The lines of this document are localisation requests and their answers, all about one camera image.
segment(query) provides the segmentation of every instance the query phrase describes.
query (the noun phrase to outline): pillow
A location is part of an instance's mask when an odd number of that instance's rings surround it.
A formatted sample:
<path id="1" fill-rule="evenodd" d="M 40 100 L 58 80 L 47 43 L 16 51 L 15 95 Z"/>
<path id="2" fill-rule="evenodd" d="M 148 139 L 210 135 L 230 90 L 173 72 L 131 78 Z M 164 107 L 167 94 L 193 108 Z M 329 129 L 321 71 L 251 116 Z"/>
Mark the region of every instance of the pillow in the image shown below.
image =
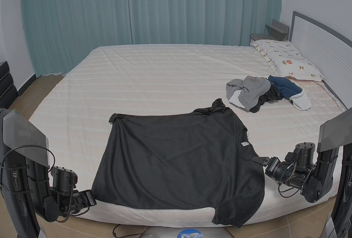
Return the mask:
<path id="1" fill-rule="evenodd" d="M 289 41 L 258 40 L 251 43 L 266 59 L 278 77 L 321 82 L 323 75 Z"/>

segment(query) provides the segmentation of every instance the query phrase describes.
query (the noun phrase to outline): clothing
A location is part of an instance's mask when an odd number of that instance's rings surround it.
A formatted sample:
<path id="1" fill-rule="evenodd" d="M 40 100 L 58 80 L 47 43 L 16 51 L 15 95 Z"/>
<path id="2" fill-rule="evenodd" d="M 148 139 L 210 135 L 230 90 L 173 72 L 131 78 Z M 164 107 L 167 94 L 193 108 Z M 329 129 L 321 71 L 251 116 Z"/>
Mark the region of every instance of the clothing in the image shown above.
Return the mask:
<path id="1" fill-rule="evenodd" d="M 283 96 L 280 90 L 275 86 L 275 84 L 271 84 L 269 91 L 265 94 L 259 96 L 258 103 L 256 106 L 251 108 L 249 111 L 252 113 L 256 113 L 259 111 L 260 107 L 267 101 L 270 100 L 282 100 Z"/>
<path id="2" fill-rule="evenodd" d="M 238 100 L 238 96 L 240 95 L 241 91 L 242 90 L 235 91 L 233 93 L 233 95 L 231 96 L 231 98 L 229 99 L 229 102 L 231 102 L 232 104 L 236 105 L 237 107 L 244 108 L 242 103 L 240 103 L 240 101 Z"/>
<path id="3" fill-rule="evenodd" d="M 270 89 L 270 82 L 266 78 L 247 76 L 244 80 L 233 79 L 226 84 L 226 98 L 229 100 L 237 90 L 242 90 L 238 100 L 249 111 L 257 105 L 259 96 Z"/>
<path id="4" fill-rule="evenodd" d="M 280 90 L 283 97 L 289 99 L 292 95 L 302 92 L 302 89 L 288 78 L 269 76 L 268 80 L 275 84 Z"/>
<path id="5" fill-rule="evenodd" d="M 292 95 L 290 101 L 295 108 L 301 111 L 308 110 L 311 107 L 309 97 L 304 89 L 301 93 Z"/>
<path id="6" fill-rule="evenodd" d="M 113 114 L 95 176 L 96 200 L 135 209 L 215 208 L 215 224 L 240 227 L 264 198 L 263 167 L 247 128 L 221 99 L 170 116 Z"/>

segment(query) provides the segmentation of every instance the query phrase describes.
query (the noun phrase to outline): bed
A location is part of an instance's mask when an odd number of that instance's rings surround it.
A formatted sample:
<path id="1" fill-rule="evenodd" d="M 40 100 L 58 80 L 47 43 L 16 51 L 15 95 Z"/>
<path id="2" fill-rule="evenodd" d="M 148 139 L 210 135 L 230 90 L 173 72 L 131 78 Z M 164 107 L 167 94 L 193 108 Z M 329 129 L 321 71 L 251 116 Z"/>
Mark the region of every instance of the bed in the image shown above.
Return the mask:
<path id="1" fill-rule="evenodd" d="M 293 44 L 318 66 L 327 80 L 334 82 L 335 72 L 322 69 L 314 54 L 310 53 L 311 46 L 307 41 L 310 33 L 306 26 L 308 17 L 303 19 L 296 13 L 294 18 L 290 35 Z M 317 23 L 310 24 L 312 29 L 322 29 Z M 314 37 L 320 38 L 323 31 L 314 34 Z M 319 51 L 322 47 L 316 45 L 314 51 Z M 310 110 L 299 111 L 287 100 L 276 100 L 267 102 L 255 114 L 246 112 L 228 103 L 225 85 L 234 78 L 244 79 L 247 75 L 273 75 L 266 60 L 254 47 L 99 47 L 48 94 L 30 121 L 49 139 L 49 148 L 55 154 L 57 165 L 74 170 L 78 175 L 77 188 L 84 190 L 92 186 L 111 130 L 108 120 L 116 112 L 132 115 L 188 113 L 195 108 L 209 107 L 215 99 L 222 98 L 248 128 L 249 141 L 257 154 L 277 156 L 283 160 L 297 143 L 317 143 L 319 126 L 345 110 L 341 101 L 347 107 L 351 106 L 346 104 L 345 98 L 349 90 L 341 88 L 340 83 L 329 83 L 328 90 L 323 82 L 298 81 L 297 84 L 306 90 L 311 100 Z M 332 92 L 342 94 L 344 98 L 340 101 Z M 317 204 L 336 195 L 340 171 L 341 162 L 338 161 L 333 187 Z M 277 185 L 265 177 L 264 201 L 247 224 L 273 219 L 309 206 L 312 204 L 299 193 L 288 199 L 280 197 Z M 97 206 L 82 217 L 108 223 L 150 226 L 221 226 L 211 222 L 213 208 L 144 210 L 98 201 Z"/>

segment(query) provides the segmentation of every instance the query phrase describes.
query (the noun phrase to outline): pile of clothes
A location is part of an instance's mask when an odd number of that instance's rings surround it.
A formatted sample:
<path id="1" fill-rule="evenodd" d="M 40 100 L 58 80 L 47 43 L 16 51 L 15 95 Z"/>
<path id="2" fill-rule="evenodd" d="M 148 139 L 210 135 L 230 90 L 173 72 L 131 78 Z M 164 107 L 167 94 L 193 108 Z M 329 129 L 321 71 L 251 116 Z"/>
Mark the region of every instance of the pile of clothes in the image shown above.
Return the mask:
<path id="1" fill-rule="evenodd" d="M 310 100 L 305 90 L 284 77 L 233 79 L 226 84 L 226 98 L 237 107 L 256 113 L 270 100 L 290 100 L 298 110 L 308 110 Z"/>

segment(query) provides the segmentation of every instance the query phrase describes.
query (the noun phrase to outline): blue round sticker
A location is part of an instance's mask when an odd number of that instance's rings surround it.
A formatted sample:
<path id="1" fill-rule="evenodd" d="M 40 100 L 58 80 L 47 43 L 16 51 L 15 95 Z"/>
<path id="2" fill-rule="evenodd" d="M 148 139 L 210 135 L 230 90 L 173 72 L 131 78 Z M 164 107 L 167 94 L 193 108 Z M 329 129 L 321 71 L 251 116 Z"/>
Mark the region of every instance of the blue round sticker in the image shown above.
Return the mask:
<path id="1" fill-rule="evenodd" d="M 204 238 L 203 234 L 196 229 L 186 229 L 179 233 L 177 238 Z"/>

